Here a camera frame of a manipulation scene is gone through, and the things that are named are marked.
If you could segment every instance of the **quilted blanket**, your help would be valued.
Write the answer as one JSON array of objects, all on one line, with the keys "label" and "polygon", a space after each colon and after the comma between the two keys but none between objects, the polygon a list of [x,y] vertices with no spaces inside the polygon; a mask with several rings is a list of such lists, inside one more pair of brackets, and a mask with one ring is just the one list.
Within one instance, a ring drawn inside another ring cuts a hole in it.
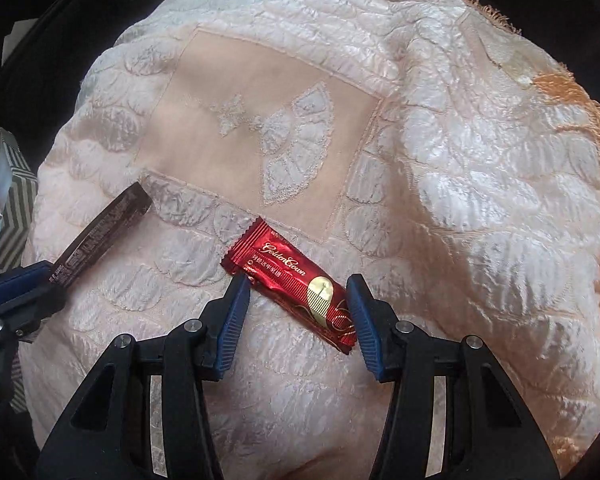
[{"label": "quilted blanket", "polygon": [[[563,473],[600,430],[600,105],[475,0],[166,0],[95,61],[38,178],[24,264],[133,181],[154,200],[20,348],[39,444],[117,334],[222,295],[257,215],[401,319],[480,335]],[[253,293],[205,385],[226,478],[366,478],[390,390]]]}]

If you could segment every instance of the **silver screw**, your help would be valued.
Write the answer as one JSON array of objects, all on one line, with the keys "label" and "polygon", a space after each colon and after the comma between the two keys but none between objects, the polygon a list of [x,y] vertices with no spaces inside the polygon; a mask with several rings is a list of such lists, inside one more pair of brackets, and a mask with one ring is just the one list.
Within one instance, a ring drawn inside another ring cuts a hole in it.
[{"label": "silver screw", "polygon": [[187,332],[197,332],[202,328],[202,321],[199,319],[189,319],[184,322],[184,330]]},{"label": "silver screw", "polygon": [[131,343],[131,336],[129,334],[120,334],[116,340],[113,342],[113,345],[116,348],[126,348]]},{"label": "silver screw", "polygon": [[471,335],[466,339],[466,343],[471,347],[471,348],[481,348],[482,347],[482,339],[480,339],[477,335]]},{"label": "silver screw", "polygon": [[398,321],[395,324],[395,329],[403,334],[409,334],[413,332],[413,323],[410,321]]}]

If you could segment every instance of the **striped paper box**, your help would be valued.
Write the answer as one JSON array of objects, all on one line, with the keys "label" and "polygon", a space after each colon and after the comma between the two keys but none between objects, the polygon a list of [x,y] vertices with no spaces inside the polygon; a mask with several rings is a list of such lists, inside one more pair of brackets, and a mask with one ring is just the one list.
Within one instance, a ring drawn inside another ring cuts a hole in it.
[{"label": "striped paper box", "polygon": [[0,272],[3,272],[20,265],[38,180],[31,173],[13,135],[3,128],[0,128],[0,158],[7,161],[11,171],[11,187],[2,211],[0,229]]}]

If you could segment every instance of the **red candy package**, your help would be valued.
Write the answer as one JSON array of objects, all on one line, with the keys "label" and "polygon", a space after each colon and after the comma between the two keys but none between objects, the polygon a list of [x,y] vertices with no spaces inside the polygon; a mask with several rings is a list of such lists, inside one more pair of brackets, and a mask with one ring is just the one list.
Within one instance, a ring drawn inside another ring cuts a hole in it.
[{"label": "red candy package", "polygon": [[221,265],[244,270],[253,287],[348,354],[356,343],[344,288],[258,217]]}]

